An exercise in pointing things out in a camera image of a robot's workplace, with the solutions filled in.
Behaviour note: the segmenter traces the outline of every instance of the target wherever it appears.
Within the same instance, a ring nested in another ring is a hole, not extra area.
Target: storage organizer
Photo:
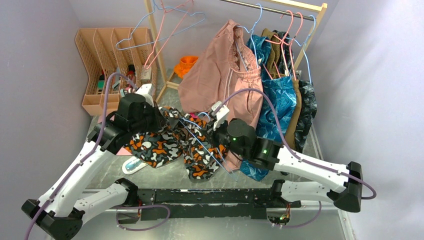
[[[82,106],[91,116],[97,116],[103,113],[106,91],[109,92],[107,113],[118,109],[121,99],[119,91],[125,88],[127,82],[122,80],[121,77],[116,77],[113,79],[109,89],[106,89],[108,77],[116,72],[117,68],[119,68],[121,74],[127,75],[128,65],[134,65],[135,84],[137,87],[142,85],[140,78],[144,63],[152,52],[152,45],[147,44],[126,50],[118,50],[115,47],[120,40],[130,38],[132,31],[133,28],[130,27],[81,28],[76,34],[75,43],[88,74],[88,84],[82,100]],[[119,48],[124,49],[150,43],[151,41],[152,38],[149,29],[147,27],[138,27],[132,34],[132,38],[121,42]],[[104,85],[98,91],[99,78],[102,72],[104,73]],[[155,89],[157,88],[157,76],[158,67],[156,62],[154,62],[151,65],[151,83]],[[114,81],[120,81],[119,87],[116,90],[112,88]]]

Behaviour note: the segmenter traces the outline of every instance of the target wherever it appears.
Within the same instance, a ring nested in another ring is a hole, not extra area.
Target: tile floor
[[[168,70],[168,76],[172,73],[172,70]],[[158,74],[156,94],[159,94],[163,86],[161,75]],[[175,83],[181,81],[175,76]],[[182,109],[181,103],[178,97],[178,92],[175,89],[168,88],[162,98],[160,99],[159,106],[172,106],[179,110]],[[89,131],[93,129],[93,126],[97,123],[98,117],[93,117]],[[316,144],[313,143],[314,137],[309,133],[306,140],[306,144],[303,153],[318,158],[317,150],[314,148]],[[218,169],[215,175],[206,182],[192,182],[187,177],[187,172],[184,167],[183,159],[175,160],[160,168],[152,168],[146,166],[142,170],[132,174],[126,175],[122,171],[122,164],[129,159],[130,156],[116,156],[112,161],[107,162],[99,173],[94,177],[91,183],[87,186],[87,189],[104,189],[109,187],[115,180],[120,178],[127,178],[131,182],[135,183],[139,188],[182,188],[182,189],[232,189],[232,188],[269,188],[274,180],[285,179],[294,182],[307,181],[307,179],[289,174],[283,176],[280,172],[270,172],[262,181],[258,182],[250,177],[247,177],[240,171],[234,173],[235,178],[231,177],[225,170]]]

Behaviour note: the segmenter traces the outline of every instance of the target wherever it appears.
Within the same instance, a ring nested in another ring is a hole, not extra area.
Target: wooden clothes rack
[[[235,0],[220,0],[220,1],[231,3],[231,4],[237,4],[237,5],[241,5],[241,6],[245,6],[245,7],[249,7],[249,8],[260,9],[260,7],[257,6],[257,5],[245,3],[245,2],[242,2],[242,1],[235,1]],[[293,1],[293,0],[262,0],[262,1],[268,2],[268,3],[273,3],[273,4],[278,4],[278,5],[281,5],[281,6],[292,7],[292,8],[296,8],[296,9],[301,9],[301,10],[306,10],[306,11],[317,13],[315,31],[312,32],[313,29],[314,29],[314,26],[312,26],[309,30],[309,33],[308,33],[308,34],[311,34],[310,38],[306,42],[306,44],[303,45],[303,47],[302,47],[302,49],[299,53],[299,56],[296,58],[296,61],[294,62],[294,68],[297,69],[299,67],[299,65],[301,64],[302,59],[304,58],[304,51],[303,50],[306,51],[308,49],[309,44],[311,43],[312,38],[314,37],[314,34],[315,34],[317,28],[319,27],[321,21],[323,20],[324,14],[326,13],[326,10],[327,10],[327,3],[323,3],[321,6],[318,6],[318,5],[312,5],[312,4],[307,4],[307,3]],[[148,13],[153,12],[151,0],[144,0],[144,5],[145,5],[145,8],[146,8]],[[266,12],[291,16],[291,14],[289,12],[282,11],[282,10],[279,10],[279,9],[262,7],[262,10],[266,11]],[[294,17],[300,18],[301,16],[298,15],[298,14],[294,14]],[[313,19],[309,16],[303,16],[303,19],[313,21]],[[152,39],[156,39],[157,36],[158,36],[158,29],[156,28],[155,17],[153,16],[153,14],[150,14],[148,16],[148,20],[150,22]],[[178,86],[179,86],[178,83],[171,81],[171,79],[174,75],[174,72],[170,76],[167,76],[167,68],[165,66],[164,59],[162,57],[162,53],[159,51],[160,49],[161,49],[161,44],[159,42],[157,42],[156,47],[155,47],[155,51],[157,53],[159,53],[159,55],[157,56],[157,61],[159,63],[159,69],[160,69],[160,73],[161,73],[162,79],[163,79],[163,87],[160,90],[160,93],[156,97],[156,102],[158,102],[161,99],[162,95],[164,94],[164,92],[167,88],[177,90]]]

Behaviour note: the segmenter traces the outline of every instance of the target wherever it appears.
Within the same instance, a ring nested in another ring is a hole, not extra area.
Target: white wall
[[[30,223],[22,204],[55,183],[85,140],[88,77],[68,1],[3,1],[0,19],[0,239],[20,240]]]
[[[78,16],[81,25],[84,28],[107,28],[107,27],[135,27],[140,19],[147,14],[143,0],[69,0]],[[164,0],[165,6],[177,6],[184,3],[186,0]],[[325,15],[322,26],[323,27],[334,10],[339,0],[327,0],[328,10]],[[277,4],[264,2],[261,0],[242,0],[250,4],[260,3],[263,7],[275,8],[280,10],[292,10],[294,13],[296,9],[282,7]],[[323,0],[303,0],[304,3],[321,5]],[[169,68],[173,68],[175,64],[179,63],[180,58],[186,55],[200,55],[203,50],[208,46],[212,38],[216,35],[219,29],[229,20],[233,19],[237,23],[251,29],[255,21],[259,18],[260,11],[258,9],[240,6],[232,3],[227,3],[219,0],[194,0],[193,12],[204,12],[206,20],[196,25],[195,27],[175,35],[167,43],[163,50],[163,57],[165,64]],[[316,13],[301,10],[303,15],[310,15]],[[177,23],[183,17],[183,13],[173,11],[166,15],[163,32],[161,36],[169,36],[174,30]],[[160,12],[154,14],[156,25],[159,28],[162,16]],[[193,16],[192,18],[186,17],[178,29],[184,29],[199,20],[201,16]],[[263,12],[260,22],[256,25],[254,33],[260,35],[264,28],[271,31],[276,29],[279,31],[286,31],[291,21],[290,16],[285,16],[280,19],[280,15],[272,12]],[[295,18],[290,34],[293,36],[300,25],[300,19]],[[141,26],[149,27],[148,19],[142,22]],[[312,21],[304,21],[301,32],[296,37],[300,42],[303,42],[308,35],[309,30],[313,26]],[[317,30],[316,36],[320,35],[322,28]],[[297,55],[299,48],[296,44],[293,45],[293,51]]]
[[[377,190],[350,214],[359,240],[424,236],[423,37],[420,0],[340,1],[309,52],[324,157]]]

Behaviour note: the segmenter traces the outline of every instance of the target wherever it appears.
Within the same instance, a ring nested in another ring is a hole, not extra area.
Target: purple cable
[[[299,225],[294,225],[294,226],[286,226],[286,225],[279,225],[279,224],[276,224],[276,226],[282,227],[284,229],[297,229],[312,223],[313,221],[317,220],[318,216],[321,214],[321,210],[323,209],[323,205],[321,204],[321,201],[318,201],[318,203],[319,203],[318,212],[315,214],[315,216],[311,220],[306,221]],[[270,223],[269,221],[257,221],[257,222],[267,223],[267,224]]]
[[[142,231],[147,231],[147,230],[152,230],[154,228],[157,228],[157,227],[161,226],[162,224],[164,224],[170,218],[170,215],[171,215],[171,210],[166,205],[129,206],[129,207],[118,206],[118,207],[115,207],[115,208],[116,209],[152,209],[152,208],[163,208],[163,209],[166,209],[168,211],[168,214],[166,215],[166,217],[165,217],[165,219],[163,221],[161,221],[160,223],[158,223],[158,224],[156,224],[154,226],[147,227],[147,228],[141,228],[141,229],[127,228],[127,227],[122,226],[119,223],[118,213],[117,213],[116,214],[116,224],[117,224],[117,226],[120,229],[123,229],[123,230],[126,230],[126,231],[133,231],[133,232],[142,232]]]
[[[100,140],[102,139],[103,132],[105,131],[105,125],[106,125],[106,113],[107,113],[107,109],[108,109],[109,87],[111,86],[112,79],[115,76],[122,77],[135,90],[137,90],[137,86],[134,84],[134,82],[131,81],[127,76],[125,76],[125,75],[123,75],[121,73],[114,72],[114,73],[112,73],[107,78],[107,83],[106,83],[106,88],[105,88],[106,89],[106,94],[104,95],[103,116],[102,116],[102,121],[101,121],[100,132],[98,134],[97,140],[95,141],[95,145],[94,145],[93,149],[89,153],[87,153],[87,155],[85,155],[83,158],[81,158],[81,160],[79,161],[80,163],[84,163],[96,151],[96,148],[100,144]],[[45,203],[40,207],[40,209],[35,213],[34,217],[31,220],[31,223],[29,224],[28,229],[26,230],[25,238],[24,238],[25,240],[28,240],[28,238],[30,237],[31,230],[33,229],[33,226],[36,223],[36,221],[37,221],[38,217],[40,216],[40,214],[49,206],[50,203],[52,203],[52,200],[56,197],[56,195],[58,194],[58,192],[65,185],[66,181],[71,177],[71,175],[77,170],[77,168],[79,166],[80,166],[80,164],[77,163],[77,164],[75,164],[75,166],[73,166],[73,168],[71,168],[71,170],[65,175],[65,177],[62,179],[62,181],[60,181],[60,183],[57,185],[56,189],[48,197],[49,199],[47,199],[45,201]]]
[[[271,100],[268,98],[267,95],[265,95],[264,92],[262,92],[262,91],[260,91],[258,89],[255,89],[255,88],[243,88],[243,89],[240,89],[238,91],[233,92],[227,99],[225,99],[225,101],[223,103],[221,103],[221,105],[218,106],[217,109],[215,109],[215,111],[213,111],[213,114],[216,115],[217,112],[223,107],[223,105],[226,104],[232,97],[234,97],[235,95],[237,95],[237,94],[239,94],[241,92],[245,92],[245,91],[253,91],[253,92],[260,93],[266,99],[266,101],[268,102],[269,106],[271,107],[272,113],[274,114],[275,122],[276,122],[276,125],[278,127],[278,132],[279,132],[279,135],[280,135],[280,137],[282,139],[282,142],[283,142],[284,146],[287,148],[287,150],[291,153],[291,155],[293,155],[296,159],[298,159],[298,160],[300,160],[302,162],[305,162],[305,163],[307,163],[309,165],[312,165],[312,166],[315,166],[315,167],[318,167],[318,168],[321,168],[321,169],[325,169],[327,171],[330,171],[330,172],[333,172],[333,173],[338,174],[338,171],[336,169],[333,169],[333,168],[327,167],[327,166],[323,166],[321,164],[318,164],[318,163],[315,163],[315,162],[311,162],[311,161],[308,161],[308,160],[305,160],[305,159],[301,159],[301,157],[299,157],[298,155],[296,155],[296,153],[287,144],[286,139],[284,139],[284,135],[283,135],[283,131],[281,129],[280,121],[278,120],[277,112],[276,112],[276,110],[275,110],[275,108],[274,108]],[[371,185],[369,185],[368,183],[364,182],[362,179],[359,179],[356,176],[353,176],[353,175],[348,174],[348,173],[345,173],[345,172],[341,172],[340,174],[343,175],[343,176],[345,176],[345,177],[348,177],[350,179],[353,179],[353,180],[357,181],[358,183],[360,183],[362,185],[365,185],[367,188],[369,188],[369,190],[371,190],[371,192],[372,192],[372,195],[371,196],[362,196],[361,199],[371,200],[371,199],[374,199],[374,198],[377,197],[376,190]]]

